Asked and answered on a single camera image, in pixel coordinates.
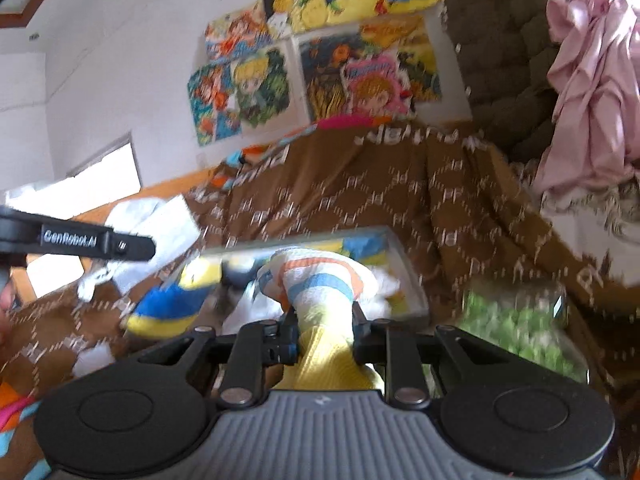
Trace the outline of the striped colourful sock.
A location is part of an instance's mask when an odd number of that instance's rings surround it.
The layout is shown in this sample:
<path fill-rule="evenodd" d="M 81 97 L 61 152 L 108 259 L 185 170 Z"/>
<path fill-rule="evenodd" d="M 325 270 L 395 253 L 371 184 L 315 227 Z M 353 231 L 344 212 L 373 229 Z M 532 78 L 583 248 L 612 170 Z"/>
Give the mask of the striped colourful sock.
<path fill-rule="evenodd" d="M 283 369 L 281 390 L 381 390 L 383 379 L 352 356 L 352 304 L 378 293 L 378 281 L 361 263 L 335 252 L 291 248 L 258 270 L 260 292 L 294 310 L 299 358 Z"/>

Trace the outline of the blue yellow sock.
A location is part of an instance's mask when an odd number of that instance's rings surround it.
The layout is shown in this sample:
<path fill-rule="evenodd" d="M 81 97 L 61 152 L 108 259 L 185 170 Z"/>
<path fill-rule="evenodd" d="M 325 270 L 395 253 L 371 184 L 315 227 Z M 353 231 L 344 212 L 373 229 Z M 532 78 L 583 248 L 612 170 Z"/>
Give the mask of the blue yellow sock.
<path fill-rule="evenodd" d="M 126 331 L 151 340 L 184 333 L 200 313 L 209 293 L 220 283 L 221 267 L 219 258 L 191 260 L 178 278 L 146 293 L 126 319 Z"/>

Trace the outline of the green patterned fabric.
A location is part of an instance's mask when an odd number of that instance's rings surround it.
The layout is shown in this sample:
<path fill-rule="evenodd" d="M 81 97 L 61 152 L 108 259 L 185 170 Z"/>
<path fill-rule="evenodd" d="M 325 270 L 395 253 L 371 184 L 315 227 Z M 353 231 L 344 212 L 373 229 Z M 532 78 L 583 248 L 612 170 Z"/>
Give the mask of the green patterned fabric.
<path fill-rule="evenodd" d="M 552 372 L 588 384 L 586 358 L 570 341 L 568 298 L 555 281 L 472 278 L 452 326 Z"/>

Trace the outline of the brown patterned blanket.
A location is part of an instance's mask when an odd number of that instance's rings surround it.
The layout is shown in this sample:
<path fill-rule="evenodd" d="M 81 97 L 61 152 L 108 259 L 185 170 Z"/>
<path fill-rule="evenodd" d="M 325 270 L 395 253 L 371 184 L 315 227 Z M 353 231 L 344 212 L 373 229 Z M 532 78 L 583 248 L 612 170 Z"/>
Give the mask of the brown patterned blanket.
<path fill-rule="evenodd" d="M 618 421 L 605 470 L 639 474 L 639 188 L 533 200 L 526 167 L 461 130 L 402 122 L 320 127 L 220 164 L 183 198 L 200 232 L 180 259 L 251 240 L 387 226 L 432 318 L 455 316 L 469 280 L 554 278 L 570 339 Z"/>

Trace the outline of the red hair character painting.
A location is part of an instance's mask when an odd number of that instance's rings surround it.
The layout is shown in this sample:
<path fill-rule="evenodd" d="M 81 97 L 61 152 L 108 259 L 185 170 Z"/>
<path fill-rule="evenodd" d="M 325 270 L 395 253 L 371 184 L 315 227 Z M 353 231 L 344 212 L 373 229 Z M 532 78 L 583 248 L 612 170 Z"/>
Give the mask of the red hair character painting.
<path fill-rule="evenodd" d="M 191 75 L 186 88 L 201 148 L 240 134 L 241 119 L 229 64 L 207 64 L 199 68 Z"/>

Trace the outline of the dark orange fish painting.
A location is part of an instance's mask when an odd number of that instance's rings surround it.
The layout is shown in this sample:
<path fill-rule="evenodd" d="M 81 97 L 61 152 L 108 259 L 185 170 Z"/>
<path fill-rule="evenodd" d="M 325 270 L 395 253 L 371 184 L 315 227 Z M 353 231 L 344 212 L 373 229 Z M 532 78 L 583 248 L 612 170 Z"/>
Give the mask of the dark orange fish painting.
<path fill-rule="evenodd" d="M 311 119 L 343 115 L 348 97 L 341 70 L 363 56 L 364 41 L 356 32 L 311 38 L 298 45 Z"/>

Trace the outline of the pink crumpled garment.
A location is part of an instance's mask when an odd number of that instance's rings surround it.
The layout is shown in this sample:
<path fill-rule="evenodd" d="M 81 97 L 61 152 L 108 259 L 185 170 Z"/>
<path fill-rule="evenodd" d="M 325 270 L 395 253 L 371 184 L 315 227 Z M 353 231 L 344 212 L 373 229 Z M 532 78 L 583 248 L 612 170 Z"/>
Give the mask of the pink crumpled garment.
<path fill-rule="evenodd" d="M 547 78 L 554 133 L 534 189 L 609 188 L 638 176 L 639 14 L 627 0 L 549 0 L 560 46 Z"/>

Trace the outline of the brown quilted jacket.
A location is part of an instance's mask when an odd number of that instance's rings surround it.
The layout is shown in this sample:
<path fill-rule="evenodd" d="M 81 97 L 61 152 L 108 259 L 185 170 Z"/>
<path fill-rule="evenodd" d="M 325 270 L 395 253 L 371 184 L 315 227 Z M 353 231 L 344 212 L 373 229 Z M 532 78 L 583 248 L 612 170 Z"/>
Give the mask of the brown quilted jacket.
<path fill-rule="evenodd" d="M 547 79 L 559 48 L 549 0 L 445 0 L 446 33 L 474 124 L 511 162 L 541 158 L 558 94 Z"/>

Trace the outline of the blond character wall painting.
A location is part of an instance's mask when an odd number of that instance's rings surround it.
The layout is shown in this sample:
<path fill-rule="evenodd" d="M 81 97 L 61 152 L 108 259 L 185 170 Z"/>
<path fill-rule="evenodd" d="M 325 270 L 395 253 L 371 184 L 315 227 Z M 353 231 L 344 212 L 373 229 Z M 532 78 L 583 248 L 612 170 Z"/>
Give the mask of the blond character wall painting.
<path fill-rule="evenodd" d="M 284 47 L 266 47 L 233 62 L 232 110 L 243 130 L 266 128 L 293 113 L 292 84 Z"/>

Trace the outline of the pink girl wall painting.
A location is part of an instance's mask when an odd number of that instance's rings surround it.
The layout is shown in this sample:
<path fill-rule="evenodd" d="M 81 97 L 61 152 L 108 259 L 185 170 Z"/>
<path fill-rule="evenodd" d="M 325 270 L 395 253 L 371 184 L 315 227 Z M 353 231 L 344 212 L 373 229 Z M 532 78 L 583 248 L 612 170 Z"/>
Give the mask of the pink girl wall painting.
<path fill-rule="evenodd" d="M 348 110 L 361 116 L 408 116 L 412 92 L 397 58 L 379 54 L 348 61 L 341 69 Z"/>

